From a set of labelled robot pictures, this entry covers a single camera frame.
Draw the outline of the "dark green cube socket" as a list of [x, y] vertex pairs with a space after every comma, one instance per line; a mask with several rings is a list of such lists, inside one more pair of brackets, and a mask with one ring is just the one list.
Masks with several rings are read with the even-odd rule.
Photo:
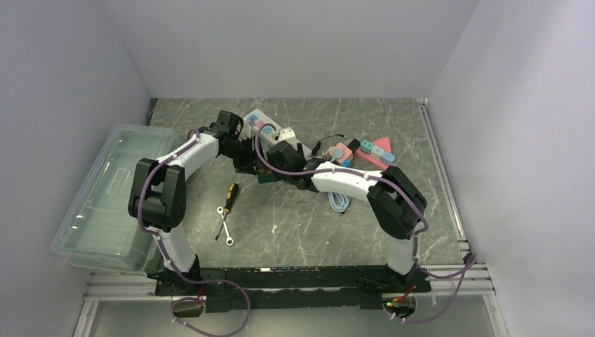
[[270, 170], [261, 168], [258, 168], [256, 170], [256, 177], [258, 183], [261, 185], [275, 183], [278, 180], [275, 174], [272, 173]]

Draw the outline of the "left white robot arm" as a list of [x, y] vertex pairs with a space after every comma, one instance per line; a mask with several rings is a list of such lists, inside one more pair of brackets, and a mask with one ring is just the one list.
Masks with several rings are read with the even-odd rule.
[[242, 117], [222, 110], [210, 125], [191, 130], [172, 152], [136, 164], [128, 213], [155, 241], [166, 271], [175, 275], [174, 286], [185, 295], [196, 293], [202, 283], [199, 257], [182, 226], [187, 180], [219, 156], [231, 159], [240, 172], [254, 174], [251, 142], [240, 139], [243, 127]]

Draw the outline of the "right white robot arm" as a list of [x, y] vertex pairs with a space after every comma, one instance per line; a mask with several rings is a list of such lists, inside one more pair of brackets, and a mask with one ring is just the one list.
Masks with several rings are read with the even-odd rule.
[[362, 171], [325, 159], [305, 159], [286, 141], [274, 145], [262, 163], [299, 190], [338, 193], [367, 203], [380, 228], [389, 237], [387, 283], [404, 291], [414, 280], [415, 232], [421, 230], [427, 200], [396, 166]]

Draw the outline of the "pink socket adapter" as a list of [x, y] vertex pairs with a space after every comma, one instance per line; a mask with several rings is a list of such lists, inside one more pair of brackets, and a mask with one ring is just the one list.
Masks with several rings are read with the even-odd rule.
[[330, 147], [328, 155], [331, 157], [333, 163], [340, 165], [340, 162], [348, 159], [353, 163], [354, 153], [345, 144], [338, 143], [337, 145]]

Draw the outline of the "teal blue plug adapter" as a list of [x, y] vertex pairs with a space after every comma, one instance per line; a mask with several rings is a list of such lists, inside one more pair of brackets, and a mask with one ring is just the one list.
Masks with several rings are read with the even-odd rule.
[[352, 161], [346, 159], [346, 160], [340, 162], [340, 166], [351, 168], [352, 167]]

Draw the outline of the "white multicolour power strip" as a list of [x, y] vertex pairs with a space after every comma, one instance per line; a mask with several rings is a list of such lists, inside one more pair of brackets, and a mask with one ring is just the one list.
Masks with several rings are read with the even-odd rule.
[[[249, 112], [248, 114], [253, 113], [253, 112], [258, 114], [260, 117], [260, 120], [258, 122], [258, 126], [259, 126], [258, 131], [262, 128], [262, 130], [260, 132], [260, 144], [261, 144], [263, 150], [266, 152], [269, 148], [271, 148], [272, 146], [277, 144], [277, 143], [275, 143], [274, 136], [281, 129], [287, 128], [287, 127], [280, 126], [278, 123], [276, 123], [273, 119], [271, 119], [268, 115], [266, 115], [263, 111], [261, 111], [259, 109], [255, 109], [252, 112]], [[246, 138], [250, 138], [250, 137], [244, 136], [241, 132], [240, 139], [243, 140]], [[298, 140], [297, 150], [298, 150], [298, 145], [302, 146], [302, 151], [304, 152], [305, 158], [306, 159], [310, 158], [311, 152], [312, 152], [311, 149], [309, 147], [307, 147], [304, 143], [302, 143], [300, 140]]]

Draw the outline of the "black yellow screwdriver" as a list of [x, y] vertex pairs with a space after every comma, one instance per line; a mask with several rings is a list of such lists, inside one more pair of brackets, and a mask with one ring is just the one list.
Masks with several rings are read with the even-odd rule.
[[239, 195], [239, 190], [239, 185], [237, 183], [232, 183], [227, 191], [225, 205], [220, 206], [223, 207], [226, 211], [228, 211], [228, 215], [231, 213], [232, 208], [235, 205], [235, 201]]

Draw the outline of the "pink triangular power strip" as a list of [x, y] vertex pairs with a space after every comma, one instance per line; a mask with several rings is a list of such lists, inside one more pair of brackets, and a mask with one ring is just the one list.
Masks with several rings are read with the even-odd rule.
[[361, 140], [355, 151], [355, 157], [372, 164], [381, 171], [396, 164], [396, 156], [392, 153], [391, 141], [388, 137], [374, 141]]

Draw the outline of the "silver ratchet wrench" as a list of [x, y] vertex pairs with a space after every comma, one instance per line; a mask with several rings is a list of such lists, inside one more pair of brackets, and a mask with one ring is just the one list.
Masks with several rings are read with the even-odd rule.
[[221, 234], [224, 232], [225, 233], [225, 243], [226, 243], [226, 245], [233, 246], [234, 245], [234, 239], [230, 235], [229, 228], [228, 228], [228, 225], [227, 225], [228, 211], [226, 211], [223, 207], [218, 207], [217, 208], [217, 212], [219, 213], [219, 215], [221, 217], [221, 223], [220, 223], [220, 229], [219, 229], [217, 235], [215, 236], [215, 241], [219, 240]]

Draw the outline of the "clear plastic storage bin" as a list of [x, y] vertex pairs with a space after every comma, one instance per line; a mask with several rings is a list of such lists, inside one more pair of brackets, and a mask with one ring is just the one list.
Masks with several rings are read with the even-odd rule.
[[136, 164], [182, 144], [170, 128], [118, 124], [79, 188], [51, 251], [75, 267], [139, 272], [155, 251], [150, 235], [128, 214]]

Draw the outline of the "black aluminium base frame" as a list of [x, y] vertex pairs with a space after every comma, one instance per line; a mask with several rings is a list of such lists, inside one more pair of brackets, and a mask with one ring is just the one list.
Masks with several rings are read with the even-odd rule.
[[387, 265], [203, 267], [180, 278], [162, 267], [149, 273], [158, 297], [205, 296], [207, 313], [231, 310], [358, 307], [378, 310], [391, 293], [428, 293], [428, 272], [399, 276]]

